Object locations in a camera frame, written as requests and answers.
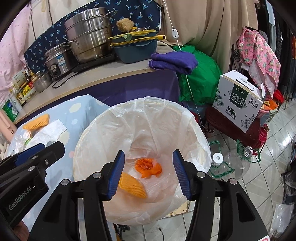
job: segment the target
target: bottle cap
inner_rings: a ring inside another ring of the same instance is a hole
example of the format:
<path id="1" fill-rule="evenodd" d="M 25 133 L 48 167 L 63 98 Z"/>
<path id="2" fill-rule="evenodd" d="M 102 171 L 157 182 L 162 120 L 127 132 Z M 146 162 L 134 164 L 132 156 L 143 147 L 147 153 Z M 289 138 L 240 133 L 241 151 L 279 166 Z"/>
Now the bottle cap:
<path id="1" fill-rule="evenodd" d="M 252 155 L 253 155 L 253 148 L 250 147 L 250 146 L 247 146 L 245 149 L 244 149 L 244 155 L 247 157 L 247 158 L 250 158 Z"/>
<path id="2" fill-rule="evenodd" d="M 221 165 L 223 161 L 223 156 L 220 152 L 216 152 L 213 154 L 213 157 L 212 157 L 212 163 L 215 165 L 215 166 L 219 166 Z"/>

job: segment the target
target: green plastic bag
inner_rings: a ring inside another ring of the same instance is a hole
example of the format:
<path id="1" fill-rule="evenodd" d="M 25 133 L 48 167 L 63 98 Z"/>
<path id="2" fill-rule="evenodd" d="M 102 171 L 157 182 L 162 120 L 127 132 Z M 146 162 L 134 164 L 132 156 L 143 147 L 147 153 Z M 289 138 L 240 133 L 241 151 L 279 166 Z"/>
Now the green plastic bag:
<path id="1" fill-rule="evenodd" d="M 180 51 L 178 46 L 174 46 L 173 49 L 175 51 Z M 181 49 L 182 51 L 194 54 L 198 61 L 198 66 L 193 70 L 191 75 L 187 76 L 194 102 L 197 105 L 212 105 L 215 99 L 220 75 L 222 74 L 219 66 L 210 56 L 195 49 L 192 45 L 184 45 Z M 177 76 L 181 92 L 179 101 L 193 101 L 186 76 L 178 73 Z"/>

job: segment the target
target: white cord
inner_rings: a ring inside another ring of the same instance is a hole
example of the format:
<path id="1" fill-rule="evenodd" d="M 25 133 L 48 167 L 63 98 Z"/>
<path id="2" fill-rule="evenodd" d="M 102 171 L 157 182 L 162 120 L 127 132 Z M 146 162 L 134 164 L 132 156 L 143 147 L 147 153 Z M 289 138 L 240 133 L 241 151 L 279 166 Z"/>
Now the white cord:
<path id="1" fill-rule="evenodd" d="M 180 47 L 180 44 L 179 44 L 179 41 L 178 41 L 178 40 L 177 40 L 177 44 L 178 44 L 178 47 L 179 47 L 180 51 L 182 51 L 182 49 L 181 49 L 181 47 Z M 191 91 L 191 87 L 190 87 L 190 84 L 189 84 L 189 81 L 188 81 L 187 75 L 185 75 L 185 77 L 186 77 L 186 81 L 187 81 L 187 84 L 188 84 L 188 87 L 189 87 L 189 90 L 190 90 L 190 93 L 191 93 L 191 97 L 192 97 L 192 99 L 193 99 L 193 103 L 195 104 L 195 108 L 196 108 L 197 114 L 198 114 L 198 116 L 199 116 L 199 118 L 200 118 L 200 124 L 201 124 L 201 126 L 205 129 L 205 127 L 204 127 L 203 124 L 202 124 L 202 119 L 201 119 L 200 114 L 199 114 L 199 112 L 198 112 L 198 109 L 197 109 L 196 103 L 195 103 L 195 101 L 194 101 L 193 94 L 192 94 L 192 91 Z"/>
<path id="2" fill-rule="evenodd" d="M 170 15 L 169 15 L 169 13 L 168 13 L 168 7 L 167 7 L 165 1 L 163 1 L 163 4 L 164 4 L 165 9 L 166 9 L 166 11 L 167 11 L 168 18 L 169 18 L 169 20 L 170 20 L 170 24 L 171 24 L 171 26 L 172 26 L 172 29 L 175 29 L 174 26 L 173 26 L 173 23 L 172 23 L 172 21 L 171 21 L 171 19 L 170 19 Z M 180 51 L 182 51 L 182 49 L 181 49 L 181 47 L 180 47 L 180 44 L 179 44 L 179 41 L 178 41 L 178 37 L 176 38 L 176 40 L 177 40 L 177 44 L 178 44 L 178 47 L 179 47 Z M 196 103 L 195 103 L 195 101 L 194 101 L 193 94 L 192 94 L 192 91 L 191 91 L 191 87 L 190 87 L 190 84 L 189 84 L 189 81 L 188 81 L 187 75 L 185 75 L 185 77 L 186 77 L 186 81 L 187 81 L 187 84 L 188 84 L 188 87 L 189 87 L 189 90 L 190 90 L 190 93 L 191 93 L 191 97 L 192 97 L 193 103 L 195 104 L 195 108 L 196 108 L 197 114 L 198 114 L 198 116 L 199 116 L 199 118 L 200 118 L 200 124 L 201 124 L 201 126 L 205 129 L 205 127 L 204 127 L 203 124 L 202 124 L 202 119 L 201 119 L 200 114 L 199 114 L 199 112 L 198 112 L 198 109 L 197 109 Z"/>

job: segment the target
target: stainless steel pot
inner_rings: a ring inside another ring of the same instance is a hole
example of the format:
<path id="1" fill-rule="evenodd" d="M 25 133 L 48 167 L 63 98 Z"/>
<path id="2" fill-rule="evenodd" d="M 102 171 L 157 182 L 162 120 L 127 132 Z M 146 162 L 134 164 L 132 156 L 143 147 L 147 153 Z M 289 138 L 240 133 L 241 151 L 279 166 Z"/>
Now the stainless steel pot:
<path id="1" fill-rule="evenodd" d="M 52 78 L 51 78 L 48 71 L 42 75 L 39 75 L 39 73 L 38 73 L 38 76 L 37 76 L 35 82 L 33 83 L 36 91 L 39 93 L 44 91 L 51 84 L 52 84 Z"/>
<path id="2" fill-rule="evenodd" d="M 71 51 L 70 43 L 78 44 L 75 41 L 64 42 L 44 54 L 46 58 L 45 64 L 54 80 L 70 72 L 71 69 L 78 65 Z"/>
<path id="3" fill-rule="evenodd" d="M 68 39 L 77 41 L 71 43 L 72 51 L 80 63 L 103 57 L 111 53 L 110 40 L 112 26 L 108 16 L 117 11 L 107 12 L 104 7 L 88 9 L 76 14 L 65 22 Z"/>

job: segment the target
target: orange plastic wrapper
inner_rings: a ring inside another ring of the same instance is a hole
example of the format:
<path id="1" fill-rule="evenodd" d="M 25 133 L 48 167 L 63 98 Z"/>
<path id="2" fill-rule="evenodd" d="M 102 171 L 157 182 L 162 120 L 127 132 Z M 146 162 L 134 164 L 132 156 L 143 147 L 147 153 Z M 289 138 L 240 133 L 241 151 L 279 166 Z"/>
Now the orange plastic wrapper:
<path id="1" fill-rule="evenodd" d="M 136 161 L 135 169 L 142 174 L 141 178 L 159 176 L 163 171 L 161 165 L 153 158 L 141 158 Z"/>
<path id="2" fill-rule="evenodd" d="M 263 110 L 275 110 L 277 107 L 278 107 L 278 105 L 273 100 L 269 100 L 269 106 L 267 106 L 266 104 L 263 104 L 261 109 L 263 109 Z"/>

